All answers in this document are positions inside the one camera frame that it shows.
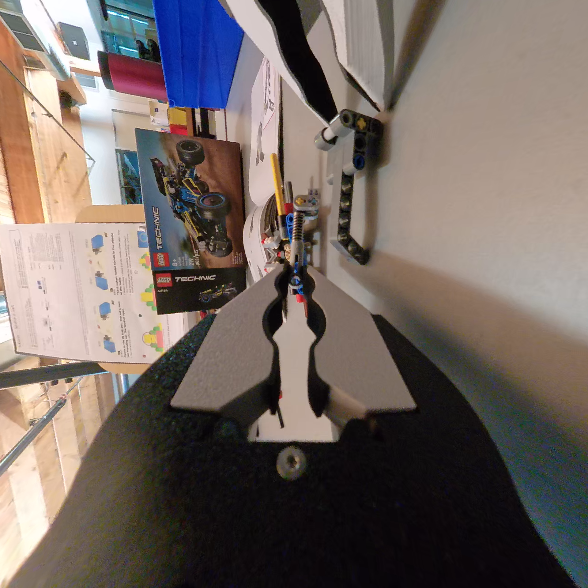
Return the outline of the dark grey bent lego liftarm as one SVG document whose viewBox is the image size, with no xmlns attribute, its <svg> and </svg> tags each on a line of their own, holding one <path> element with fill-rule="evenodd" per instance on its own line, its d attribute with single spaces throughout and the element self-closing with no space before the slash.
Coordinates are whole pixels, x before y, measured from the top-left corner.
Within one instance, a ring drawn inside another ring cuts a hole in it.
<svg viewBox="0 0 588 588">
<path fill-rule="evenodd" d="M 314 138 L 316 149 L 327 153 L 326 182 L 331 187 L 327 220 L 329 243 L 349 262 L 367 264 L 369 249 L 350 232 L 356 176 L 376 159 L 383 134 L 381 121 L 343 109 Z"/>
</svg>

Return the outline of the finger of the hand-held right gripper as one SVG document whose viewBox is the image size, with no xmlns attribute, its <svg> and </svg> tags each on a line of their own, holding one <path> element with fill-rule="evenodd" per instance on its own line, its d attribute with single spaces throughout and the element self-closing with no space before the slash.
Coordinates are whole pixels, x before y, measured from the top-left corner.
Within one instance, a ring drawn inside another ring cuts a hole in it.
<svg viewBox="0 0 588 588">
<path fill-rule="evenodd" d="M 324 9 L 322 1 L 220 1 L 283 80 L 321 121 L 337 107 L 308 34 Z"/>
<path fill-rule="evenodd" d="M 394 70 L 393 1 L 301 1 L 303 30 L 338 108 L 361 99 L 390 106 Z"/>
</svg>

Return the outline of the white wall vent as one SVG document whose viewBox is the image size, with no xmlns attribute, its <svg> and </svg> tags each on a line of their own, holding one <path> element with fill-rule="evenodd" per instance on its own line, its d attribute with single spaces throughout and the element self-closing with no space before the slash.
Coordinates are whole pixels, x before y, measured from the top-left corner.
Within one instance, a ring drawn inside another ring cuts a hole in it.
<svg viewBox="0 0 588 588">
<path fill-rule="evenodd" d="M 48 45 L 35 31 L 20 4 L 1 3 L 1 20 L 23 49 L 37 54 L 49 55 Z"/>
</svg>

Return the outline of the grey metal pole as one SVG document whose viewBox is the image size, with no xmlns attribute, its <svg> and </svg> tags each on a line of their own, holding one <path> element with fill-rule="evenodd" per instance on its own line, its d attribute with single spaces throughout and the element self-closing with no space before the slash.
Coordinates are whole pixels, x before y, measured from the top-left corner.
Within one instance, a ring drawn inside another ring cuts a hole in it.
<svg viewBox="0 0 588 588">
<path fill-rule="evenodd" d="M 55 416 L 62 410 L 68 400 L 67 395 L 63 394 L 48 409 L 48 411 L 38 419 L 26 431 L 25 435 L 11 450 L 1 459 L 1 476 L 3 476 L 14 462 L 23 454 L 23 452 L 39 437 L 44 429 L 54 420 Z"/>
</svg>

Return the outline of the lego set box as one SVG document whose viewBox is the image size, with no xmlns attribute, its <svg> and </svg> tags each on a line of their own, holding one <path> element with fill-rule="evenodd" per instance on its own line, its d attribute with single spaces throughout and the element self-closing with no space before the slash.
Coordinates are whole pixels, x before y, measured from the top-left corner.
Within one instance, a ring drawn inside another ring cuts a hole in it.
<svg viewBox="0 0 588 588">
<path fill-rule="evenodd" d="M 218 310 L 247 287 L 239 143 L 135 137 L 157 313 Z"/>
</svg>

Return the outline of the black metal bar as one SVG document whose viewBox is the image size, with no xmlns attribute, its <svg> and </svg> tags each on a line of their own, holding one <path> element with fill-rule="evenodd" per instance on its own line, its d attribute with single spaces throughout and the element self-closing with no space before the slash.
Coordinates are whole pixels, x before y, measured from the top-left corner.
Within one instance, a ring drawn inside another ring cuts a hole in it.
<svg viewBox="0 0 588 588">
<path fill-rule="evenodd" d="M 81 378 L 108 373 L 96 362 L 71 362 L 52 364 L 17 371 L 1 372 L 1 390 L 13 387 L 34 385 L 65 379 Z"/>
</svg>

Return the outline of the yellow and red box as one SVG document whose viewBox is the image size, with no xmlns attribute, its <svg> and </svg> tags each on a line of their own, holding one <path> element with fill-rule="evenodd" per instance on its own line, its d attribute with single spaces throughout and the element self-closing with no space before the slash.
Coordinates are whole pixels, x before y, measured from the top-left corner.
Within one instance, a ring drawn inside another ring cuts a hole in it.
<svg viewBox="0 0 588 588">
<path fill-rule="evenodd" d="M 168 107 L 169 132 L 176 135 L 194 136 L 194 126 L 190 108 Z"/>
</svg>

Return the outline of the blue cloth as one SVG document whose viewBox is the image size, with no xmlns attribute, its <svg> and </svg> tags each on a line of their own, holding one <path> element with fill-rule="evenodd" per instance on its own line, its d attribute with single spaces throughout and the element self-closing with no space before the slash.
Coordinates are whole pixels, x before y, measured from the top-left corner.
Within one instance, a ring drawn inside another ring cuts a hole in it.
<svg viewBox="0 0 588 588">
<path fill-rule="evenodd" d="M 243 29 L 219 1 L 152 1 L 167 99 L 224 109 Z"/>
</svg>

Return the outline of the black speaker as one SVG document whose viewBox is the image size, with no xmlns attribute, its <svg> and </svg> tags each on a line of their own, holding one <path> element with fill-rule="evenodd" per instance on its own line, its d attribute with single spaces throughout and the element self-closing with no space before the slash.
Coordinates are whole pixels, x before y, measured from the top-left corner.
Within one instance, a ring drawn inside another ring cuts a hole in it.
<svg viewBox="0 0 588 588">
<path fill-rule="evenodd" d="M 81 27 L 64 22 L 58 22 L 56 27 L 68 55 L 85 61 L 91 60 L 88 41 Z"/>
</svg>

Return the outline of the lego chassis assembly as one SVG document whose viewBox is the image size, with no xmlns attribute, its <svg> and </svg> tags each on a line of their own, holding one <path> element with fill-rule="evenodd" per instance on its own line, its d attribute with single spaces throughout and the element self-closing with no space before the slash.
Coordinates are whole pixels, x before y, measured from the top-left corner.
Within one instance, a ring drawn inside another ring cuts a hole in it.
<svg viewBox="0 0 588 588">
<path fill-rule="evenodd" d="M 292 212 L 292 199 L 294 197 L 290 182 L 283 182 L 280 172 L 279 161 L 275 153 L 270 156 L 273 183 L 275 192 L 266 204 L 266 212 L 271 215 L 266 218 L 261 216 L 260 224 L 260 247 L 262 261 L 259 267 L 259 274 L 264 277 L 272 269 L 280 264 L 288 263 L 289 257 L 289 236 L 287 230 L 287 214 Z M 305 235 L 307 265 L 312 265 L 313 249 L 318 242 L 315 233 L 318 230 L 318 220 L 314 230 L 308 231 Z"/>
</svg>

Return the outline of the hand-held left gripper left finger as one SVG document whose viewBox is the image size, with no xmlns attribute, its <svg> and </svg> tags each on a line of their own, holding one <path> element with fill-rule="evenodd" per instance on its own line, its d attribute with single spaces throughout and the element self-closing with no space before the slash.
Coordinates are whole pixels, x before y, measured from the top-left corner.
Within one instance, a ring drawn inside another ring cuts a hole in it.
<svg viewBox="0 0 588 588">
<path fill-rule="evenodd" d="M 247 437 L 267 411 L 285 423 L 279 347 L 288 270 L 274 269 L 227 303 L 214 320 L 171 400 L 171 408 L 200 417 L 204 438 L 219 424 Z"/>
</svg>

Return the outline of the open lego instruction booklet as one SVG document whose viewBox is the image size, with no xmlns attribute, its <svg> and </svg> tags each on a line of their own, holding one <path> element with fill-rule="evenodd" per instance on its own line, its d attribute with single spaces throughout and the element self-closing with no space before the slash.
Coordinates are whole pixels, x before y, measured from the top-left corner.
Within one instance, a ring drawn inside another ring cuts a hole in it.
<svg viewBox="0 0 588 588">
<path fill-rule="evenodd" d="M 264 57 L 251 93 L 251 149 L 248 189 L 252 209 L 243 229 L 243 244 L 253 283 L 260 281 L 280 260 L 277 206 L 271 154 L 278 154 L 281 79 Z"/>
</svg>

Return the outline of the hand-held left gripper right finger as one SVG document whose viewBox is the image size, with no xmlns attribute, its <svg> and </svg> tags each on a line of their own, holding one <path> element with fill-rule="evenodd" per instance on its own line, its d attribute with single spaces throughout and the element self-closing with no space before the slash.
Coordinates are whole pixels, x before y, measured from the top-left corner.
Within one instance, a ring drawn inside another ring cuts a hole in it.
<svg viewBox="0 0 588 588">
<path fill-rule="evenodd" d="M 337 442 L 352 421 L 412 413 L 417 404 L 372 314 L 315 268 L 306 271 L 307 400 Z"/>
</svg>

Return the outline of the printed instruction sheet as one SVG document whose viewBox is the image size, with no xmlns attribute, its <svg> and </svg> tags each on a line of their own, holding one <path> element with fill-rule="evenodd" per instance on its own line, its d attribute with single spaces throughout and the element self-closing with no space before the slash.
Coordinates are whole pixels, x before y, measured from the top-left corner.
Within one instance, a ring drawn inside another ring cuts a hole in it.
<svg viewBox="0 0 588 588">
<path fill-rule="evenodd" d="M 172 346 L 144 224 L 4 224 L 1 268 L 19 354 L 151 364 Z"/>
</svg>

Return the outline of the grey lego shock absorber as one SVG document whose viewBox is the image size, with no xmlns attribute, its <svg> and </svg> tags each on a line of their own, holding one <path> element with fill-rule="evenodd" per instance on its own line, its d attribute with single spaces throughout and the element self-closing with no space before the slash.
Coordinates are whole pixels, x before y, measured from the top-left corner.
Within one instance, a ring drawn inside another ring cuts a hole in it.
<svg viewBox="0 0 588 588">
<path fill-rule="evenodd" d="M 294 196 L 292 212 L 286 216 L 289 236 L 289 287 L 297 302 L 305 301 L 303 279 L 307 267 L 305 235 L 313 231 L 319 216 L 320 192 L 310 188 L 307 194 Z"/>
</svg>

